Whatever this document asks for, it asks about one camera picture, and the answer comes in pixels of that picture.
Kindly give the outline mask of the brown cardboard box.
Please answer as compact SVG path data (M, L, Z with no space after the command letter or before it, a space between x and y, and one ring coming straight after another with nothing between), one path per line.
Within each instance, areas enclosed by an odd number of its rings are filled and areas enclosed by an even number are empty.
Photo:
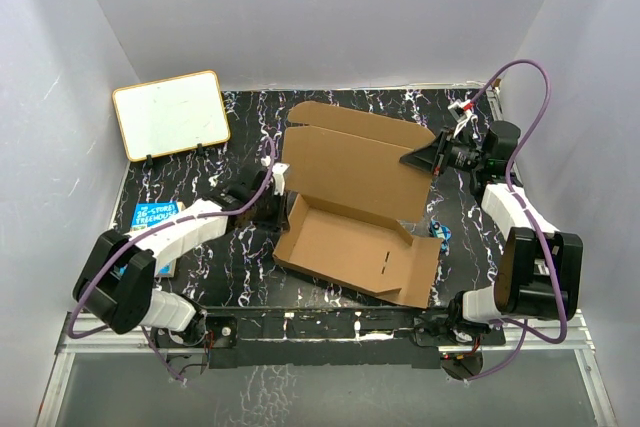
M424 308L441 241L411 234L432 177L401 163L434 140L415 122L304 101L288 114L282 162L296 195L277 264L396 305Z

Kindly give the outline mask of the small blue toy car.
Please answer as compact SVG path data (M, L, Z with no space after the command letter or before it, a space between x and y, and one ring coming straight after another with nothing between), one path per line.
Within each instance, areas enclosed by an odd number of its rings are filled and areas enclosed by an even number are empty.
M440 250L443 254L447 255L450 248L450 229L437 220L431 220L429 223L429 233L431 237L441 241Z

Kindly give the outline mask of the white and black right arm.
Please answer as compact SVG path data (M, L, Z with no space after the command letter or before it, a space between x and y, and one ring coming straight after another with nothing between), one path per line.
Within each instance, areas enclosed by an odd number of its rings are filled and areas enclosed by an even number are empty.
M470 190L506 243L494 283L461 291L447 312L427 324L432 335L466 344L509 323L550 343L562 343L577 310L583 242L546 222L526 199L512 174L520 129L493 122L476 143L456 129L401 157L403 165L433 176L448 168L470 175Z

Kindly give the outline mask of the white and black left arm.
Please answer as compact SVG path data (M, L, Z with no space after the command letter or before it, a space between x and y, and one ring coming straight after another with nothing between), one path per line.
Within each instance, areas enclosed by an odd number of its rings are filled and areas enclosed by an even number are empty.
M119 335L144 327L165 330L186 346L203 343L203 308L182 294L156 289L157 274L196 247L248 225L288 230L288 171L285 163L257 167L163 222L137 232L105 231L73 288L77 308Z

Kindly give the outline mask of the small orange-framed whiteboard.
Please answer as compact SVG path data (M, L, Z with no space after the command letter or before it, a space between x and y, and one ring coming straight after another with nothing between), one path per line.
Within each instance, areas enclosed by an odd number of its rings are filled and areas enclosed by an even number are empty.
M131 162L231 138L219 79L212 70L118 88L112 101Z

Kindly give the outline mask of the black mounting base bracket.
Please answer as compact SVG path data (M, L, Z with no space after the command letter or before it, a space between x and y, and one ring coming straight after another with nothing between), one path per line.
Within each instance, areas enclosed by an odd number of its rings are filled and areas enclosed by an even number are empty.
M444 307L222 308L196 315L190 332L151 331L168 360L236 369L259 365L407 365L444 369L457 378L483 367L481 350L502 347L503 333L451 320Z

